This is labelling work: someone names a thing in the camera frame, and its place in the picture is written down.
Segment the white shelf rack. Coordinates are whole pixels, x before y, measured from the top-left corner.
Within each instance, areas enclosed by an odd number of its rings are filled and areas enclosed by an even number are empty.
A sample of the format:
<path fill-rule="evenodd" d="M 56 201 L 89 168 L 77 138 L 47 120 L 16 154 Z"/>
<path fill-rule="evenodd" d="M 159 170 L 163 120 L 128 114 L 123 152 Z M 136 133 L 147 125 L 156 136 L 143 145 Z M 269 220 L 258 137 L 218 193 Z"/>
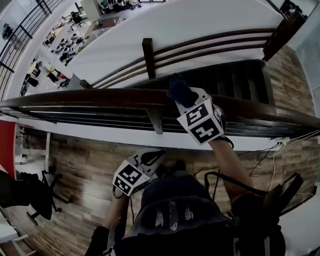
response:
<path fill-rule="evenodd" d="M 14 162 L 19 165 L 27 164 L 33 160 L 43 160 L 44 169 L 50 164 L 51 133 L 44 132 L 45 147 L 37 149 L 32 147 L 32 141 L 37 136 L 27 132 L 25 126 L 17 124 L 14 135 Z"/>

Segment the black chest-mounted device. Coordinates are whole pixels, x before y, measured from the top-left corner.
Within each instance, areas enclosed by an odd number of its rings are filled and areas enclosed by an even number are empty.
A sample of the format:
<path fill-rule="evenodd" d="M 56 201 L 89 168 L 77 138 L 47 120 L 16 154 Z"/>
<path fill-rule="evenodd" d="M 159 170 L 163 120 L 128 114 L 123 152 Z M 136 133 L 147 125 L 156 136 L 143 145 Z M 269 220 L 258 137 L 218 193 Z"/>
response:
<path fill-rule="evenodd" d="M 263 200 L 263 209 L 273 216 L 280 216 L 303 184 L 299 173 L 293 173 L 283 184 L 269 191 Z"/>

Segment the dark wooden newel post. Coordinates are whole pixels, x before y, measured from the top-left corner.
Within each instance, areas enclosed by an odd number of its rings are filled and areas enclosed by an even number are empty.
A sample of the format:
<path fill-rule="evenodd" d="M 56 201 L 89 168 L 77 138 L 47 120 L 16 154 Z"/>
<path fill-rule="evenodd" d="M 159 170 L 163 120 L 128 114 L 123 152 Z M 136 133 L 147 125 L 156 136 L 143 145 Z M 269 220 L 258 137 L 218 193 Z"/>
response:
<path fill-rule="evenodd" d="M 272 34 L 269 41 L 263 48 L 263 60 L 270 60 L 289 40 L 297 33 L 297 31 L 306 22 L 306 18 L 297 10 L 287 20 L 283 20 Z"/>

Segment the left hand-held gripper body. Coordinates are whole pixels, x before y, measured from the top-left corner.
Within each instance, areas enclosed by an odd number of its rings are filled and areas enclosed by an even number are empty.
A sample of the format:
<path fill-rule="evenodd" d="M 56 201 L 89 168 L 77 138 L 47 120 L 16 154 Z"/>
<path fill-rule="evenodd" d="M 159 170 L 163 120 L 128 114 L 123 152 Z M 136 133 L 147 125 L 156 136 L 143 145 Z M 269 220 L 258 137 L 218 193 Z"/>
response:
<path fill-rule="evenodd" d="M 160 148 L 144 148 L 135 152 L 131 157 L 125 159 L 116 170 L 112 180 L 112 191 L 114 196 L 121 197 L 123 195 L 131 196 L 143 190 L 156 176 L 156 169 L 162 164 L 165 155 L 152 166 L 146 166 L 141 163 L 141 156 L 145 149 Z"/>

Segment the dark wooden staircase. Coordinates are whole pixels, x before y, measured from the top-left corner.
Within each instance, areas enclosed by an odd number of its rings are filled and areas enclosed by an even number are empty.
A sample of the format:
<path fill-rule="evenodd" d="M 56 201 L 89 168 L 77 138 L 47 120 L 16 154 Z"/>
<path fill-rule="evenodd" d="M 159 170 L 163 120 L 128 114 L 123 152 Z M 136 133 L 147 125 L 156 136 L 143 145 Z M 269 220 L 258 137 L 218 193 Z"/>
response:
<path fill-rule="evenodd" d="M 187 70 L 181 76 L 190 87 L 210 95 L 275 105 L 271 79 L 263 60 L 243 60 Z"/>

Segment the black office chair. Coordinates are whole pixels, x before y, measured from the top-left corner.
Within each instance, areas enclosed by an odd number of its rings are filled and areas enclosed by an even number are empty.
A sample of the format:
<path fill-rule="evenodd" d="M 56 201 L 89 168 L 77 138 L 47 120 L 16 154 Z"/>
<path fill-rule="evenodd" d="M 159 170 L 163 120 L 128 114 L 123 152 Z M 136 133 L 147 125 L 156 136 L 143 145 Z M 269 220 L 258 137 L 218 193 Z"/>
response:
<path fill-rule="evenodd" d="M 71 204 L 72 198 L 64 199 L 54 192 L 56 183 L 63 177 L 61 173 L 56 174 L 56 167 L 54 165 L 49 166 L 48 170 L 42 170 L 42 180 L 39 179 L 38 175 L 21 172 L 20 178 L 25 181 L 29 188 L 29 203 L 35 210 L 35 213 L 30 214 L 27 212 L 27 216 L 30 221 L 38 226 L 36 218 L 42 216 L 46 220 L 51 220 L 53 210 L 60 213 L 61 208 L 57 208 L 54 198 L 59 201 Z"/>

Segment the dark wooden handrail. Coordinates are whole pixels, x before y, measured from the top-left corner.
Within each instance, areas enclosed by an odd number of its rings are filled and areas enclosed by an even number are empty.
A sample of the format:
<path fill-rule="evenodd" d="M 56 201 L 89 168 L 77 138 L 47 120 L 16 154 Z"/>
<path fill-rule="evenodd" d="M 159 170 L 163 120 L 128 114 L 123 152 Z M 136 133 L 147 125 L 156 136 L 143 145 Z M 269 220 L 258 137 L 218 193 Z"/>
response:
<path fill-rule="evenodd" d="M 212 96 L 228 136 L 302 139 L 320 136 L 320 118 L 244 99 Z M 0 101 L 0 116 L 131 130 L 184 133 L 163 89 L 116 88 L 41 93 Z"/>

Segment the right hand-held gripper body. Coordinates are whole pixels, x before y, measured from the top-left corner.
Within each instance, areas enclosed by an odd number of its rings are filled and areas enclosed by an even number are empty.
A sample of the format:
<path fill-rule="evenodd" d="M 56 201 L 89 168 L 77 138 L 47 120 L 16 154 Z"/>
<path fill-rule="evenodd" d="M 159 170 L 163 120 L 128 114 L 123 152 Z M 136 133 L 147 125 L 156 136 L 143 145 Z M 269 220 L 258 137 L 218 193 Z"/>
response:
<path fill-rule="evenodd" d="M 192 92 L 188 97 L 191 107 L 175 102 L 180 113 L 177 121 L 200 146 L 212 140 L 226 140 L 223 110 L 212 102 L 212 97 L 204 89 L 190 87 L 189 90 Z"/>

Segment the person's dark printed shirt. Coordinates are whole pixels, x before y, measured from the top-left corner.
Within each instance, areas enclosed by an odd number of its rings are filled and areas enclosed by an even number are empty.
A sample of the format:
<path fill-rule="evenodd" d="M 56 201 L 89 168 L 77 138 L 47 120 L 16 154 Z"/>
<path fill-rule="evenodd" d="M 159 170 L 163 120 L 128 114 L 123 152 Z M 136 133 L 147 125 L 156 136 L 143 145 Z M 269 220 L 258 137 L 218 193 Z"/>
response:
<path fill-rule="evenodd" d="M 263 217 L 263 199 L 247 191 L 227 218 L 194 177 L 166 176 L 143 192 L 132 229 L 98 226 L 85 256 L 285 256 L 277 217 Z"/>

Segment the dark blue cloth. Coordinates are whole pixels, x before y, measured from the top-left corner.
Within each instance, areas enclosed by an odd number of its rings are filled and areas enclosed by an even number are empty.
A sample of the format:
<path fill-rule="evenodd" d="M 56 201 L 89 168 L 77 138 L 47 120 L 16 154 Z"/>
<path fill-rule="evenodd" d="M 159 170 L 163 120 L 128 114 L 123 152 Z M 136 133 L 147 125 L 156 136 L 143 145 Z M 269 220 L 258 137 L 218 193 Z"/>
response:
<path fill-rule="evenodd" d="M 199 98 L 198 94 L 192 91 L 183 77 L 177 73 L 170 77 L 167 97 L 185 108 L 194 106 Z"/>

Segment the red panel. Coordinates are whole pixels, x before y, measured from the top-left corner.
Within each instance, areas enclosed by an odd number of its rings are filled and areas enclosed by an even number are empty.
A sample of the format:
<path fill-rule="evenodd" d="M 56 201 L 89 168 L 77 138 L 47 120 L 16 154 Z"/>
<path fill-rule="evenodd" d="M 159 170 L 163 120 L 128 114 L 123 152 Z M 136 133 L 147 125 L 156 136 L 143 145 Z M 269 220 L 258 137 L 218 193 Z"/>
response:
<path fill-rule="evenodd" d="M 7 172 L 13 179 L 15 171 L 16 123 L 0 120 L 0 170 Z"/>

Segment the white power strip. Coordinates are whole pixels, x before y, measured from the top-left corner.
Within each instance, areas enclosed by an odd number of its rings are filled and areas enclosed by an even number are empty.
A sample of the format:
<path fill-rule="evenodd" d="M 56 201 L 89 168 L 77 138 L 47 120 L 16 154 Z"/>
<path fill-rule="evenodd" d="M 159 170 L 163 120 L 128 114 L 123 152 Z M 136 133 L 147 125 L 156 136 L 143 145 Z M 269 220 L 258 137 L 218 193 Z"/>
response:
<path fill-rule="evenodd" d="M 276 137 L 276 138 L 270 138 L 269 140 L 272 142 L 275 142 L 278 146 L 280 145 L 286 146 L 291 139 L 289 137 Z"/>

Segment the person's left shoe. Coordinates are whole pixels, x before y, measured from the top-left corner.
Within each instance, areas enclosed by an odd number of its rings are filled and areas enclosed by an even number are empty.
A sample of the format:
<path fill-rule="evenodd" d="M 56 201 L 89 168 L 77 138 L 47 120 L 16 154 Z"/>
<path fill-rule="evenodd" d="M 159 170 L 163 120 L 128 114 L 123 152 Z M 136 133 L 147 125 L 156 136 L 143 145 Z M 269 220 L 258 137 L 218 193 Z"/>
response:
<path fill-rule="evenodd" d="M 163 164 L 160 164 L 157 167 L 155 174 L 156 174 L 157 178 L 159 178 L 159 179 L 164 178 L 164 177 L 169 177 L 171 175 L 171 173 L 168 171 L 166 166 L 164 166 Z"/>

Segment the person's left forearm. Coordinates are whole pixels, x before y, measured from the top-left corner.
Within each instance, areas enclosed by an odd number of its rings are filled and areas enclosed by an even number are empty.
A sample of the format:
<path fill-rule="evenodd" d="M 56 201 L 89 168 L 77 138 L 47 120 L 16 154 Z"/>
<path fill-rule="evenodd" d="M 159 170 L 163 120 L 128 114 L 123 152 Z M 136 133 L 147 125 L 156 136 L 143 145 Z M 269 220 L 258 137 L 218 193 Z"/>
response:
<path fill-rule="evenodd" d="M 130 198 L 123 195 L 121 198 L 112 197 L 109 203 L 102 226 L 111 229 L 117 221 L 127 221 Z"/>

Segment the person's right forearm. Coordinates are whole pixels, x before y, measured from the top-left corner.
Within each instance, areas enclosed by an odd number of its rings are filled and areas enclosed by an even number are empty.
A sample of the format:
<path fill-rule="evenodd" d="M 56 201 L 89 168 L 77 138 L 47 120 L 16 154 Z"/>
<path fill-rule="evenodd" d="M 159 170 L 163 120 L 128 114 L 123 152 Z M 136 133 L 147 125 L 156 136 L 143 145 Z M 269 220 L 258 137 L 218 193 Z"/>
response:
<path fill-rule="evenodd" d="M 209 142 L 209 145 L 214 151 L 221 174 L 237 180 L 249 187 L 253 187 L 250 175 L 242 166 L 240 159 L 227 141 L 212 140 Z M 229 181 L 224 181 L 224 187 L 231 203 L 248 192 L 246 189 Z"/>

